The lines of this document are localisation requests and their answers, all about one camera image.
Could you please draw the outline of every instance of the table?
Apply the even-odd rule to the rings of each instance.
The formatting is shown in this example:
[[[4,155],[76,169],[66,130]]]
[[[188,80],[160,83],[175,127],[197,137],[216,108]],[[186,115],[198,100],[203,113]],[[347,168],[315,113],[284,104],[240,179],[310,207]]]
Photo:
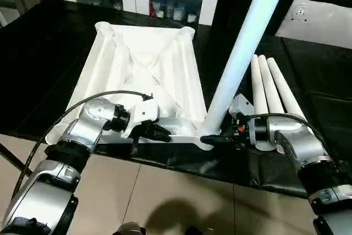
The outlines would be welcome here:
[[[0,133],[37,140],[65,110],[91,45],[94,24],[180,28],[176,21],[59,0],[45,0],[0,30],[2,91]],[[199,25],[194,50],[208,107],[233,45],[231,32]],[[316,43],[264,36],[257,54],[274,57],[306,117],[326,138],[342,169],[352,164],[352,51]],[[250,101],[247,71],[238,93]],[[287,158],[248,146],[191,144],[99,144],[96,154],[306,197]]]

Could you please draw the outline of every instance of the white plastic tray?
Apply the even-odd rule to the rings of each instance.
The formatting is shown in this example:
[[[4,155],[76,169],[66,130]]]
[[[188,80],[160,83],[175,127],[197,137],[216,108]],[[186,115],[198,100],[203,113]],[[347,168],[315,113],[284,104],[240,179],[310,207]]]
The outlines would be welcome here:
[[[174,135],[172,142],[199,138],[197,127],[206,116],[192,39],[194,29],[95,25],[97,36],[68,107],[88,96],[110,90],[153,94],[159,104],[159,124]],[[109,95],[111,102],[131,109],[140,97]],[[67,115],[47,137],[53,144],[81,108]],[[119,143],[118,133],[104,132],[101,142]]]

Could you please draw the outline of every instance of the black cable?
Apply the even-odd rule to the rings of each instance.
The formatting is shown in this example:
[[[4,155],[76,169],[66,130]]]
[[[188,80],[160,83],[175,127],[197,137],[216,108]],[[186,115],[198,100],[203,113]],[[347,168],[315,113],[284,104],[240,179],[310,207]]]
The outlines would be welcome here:
[[[3,156],[9,163],[11,163],[18,170],[22,171],[24,169],[24,164],[1,143],[0,143],[0,155]],[[31,174],[32,174],[32,171],[27,169],[26,175],[29,177]]]
[[[70,113],[72,110],[74,110],[75,108],[77,108],[78,106],[82,105],[83,103],[87,102],[87,101],[90,101],[92,99],[96,99],[97,97],[100,97],[100,96],[105,96],[105,95],[113,95],[113,94],[131,94],[131,95],[136,95],[136,96],[141,96],[143,98],[143,100],[148,100],[148,99],[151,99],[152,96],[149,96],[149,95],[146,95],[146,94],[143,94],[143,93],[140,93],[140,92],[135,92],[135,91],[127,91],[127,90],[114,90],[114,91],[107,91],[107,92],[103,92],[103,93],[99,93],[99,94],[95,94],[95,95],[92,95],[90,97],[87,97],[86,99],[83,99],[81,101],[79,101],[78,103],[74,104],[73,106],[71,106],[69,109],[67,109],[45,132],[44,134],[39,138],[39,140],[37,141],[37,143],[34,145],[32,151],[30,152],[28,158],[27,158],[27,161],[25,163],[25,167],[24,169],[21,171],[21,174],[17,180],[17,183],[16,183],[16,186],[15,186],[15,189],[13,190],[13,193],[12,193],[12,198],[17,194],[17,192],[20,190],[20,187],[22,185],[22,181],[23,181],[23,178],[24,176],[26,175],[26,171],[28,170],[29,168],[29,164],[31,163],[32,159],[33,159],[33,156],[34,154],[36,153],[36,151],[38,150],[39,148],[39,145],[44,141],[45,139],[45,136],[53,129],[53,127],[58,124],[61,119],[63,119],[65,116],[67,116],[68,113]]]
[[[312,124],[310,124],[308,121],[306,121],[305,119],[300,118],[298,116],[295,116],[292,114],[284,114],[284,113],[266,113],[266,114],[248,115],[245,117],[248,120],[253,119],[253,118],[267,118],[267,117],[285,117],[285,118],[294,119],[295,121],[298,121],[299,123],[302,123],[303,125],[306,125],[307,127],[311,128],[311,130],[313,131],[315,136],[323,144],[324,148],[327,149],[327,144],[326,144],[322,134]]]

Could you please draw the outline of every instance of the white tube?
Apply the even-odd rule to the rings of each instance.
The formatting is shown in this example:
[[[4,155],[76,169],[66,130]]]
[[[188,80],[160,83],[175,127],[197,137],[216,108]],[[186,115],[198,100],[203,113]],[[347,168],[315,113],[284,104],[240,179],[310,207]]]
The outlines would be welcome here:
[[[274,58],[269,58],[267,63],[287,112],[291,114],[297,114],[306,120],[295,96],[292,94],[292,91],[288,86],[285,77],[282,75],[279,67],[277,66]]]
[[[252,91],[253,91],[254,112],[256,114],[268,113],[268,106],[266,104],[266,98],[265,98],[262,76],[260,73],[258,56],[256,54],[253,55],[253,59],[251,62],[251,72],[252,72]]]
[[[270,113],[285,113],[265,56],[260,55],[258,61]]]
[[[201,134],[216,134],[279,0],[252,0],[203,123]]]

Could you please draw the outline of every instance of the wall outlet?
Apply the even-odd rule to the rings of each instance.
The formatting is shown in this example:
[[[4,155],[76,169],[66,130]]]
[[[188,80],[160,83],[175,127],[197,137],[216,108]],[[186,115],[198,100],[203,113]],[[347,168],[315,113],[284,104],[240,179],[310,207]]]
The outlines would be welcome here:
[[[294,6],[292,9],[291,20],[307,21],[309,13],[310,9],[306,5]]]

